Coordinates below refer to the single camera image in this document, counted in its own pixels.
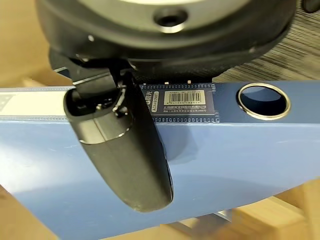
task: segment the barcode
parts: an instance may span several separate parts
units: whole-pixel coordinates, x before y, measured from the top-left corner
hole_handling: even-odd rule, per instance
[[[166,91],[164,105],[205,105],[204,90]]]

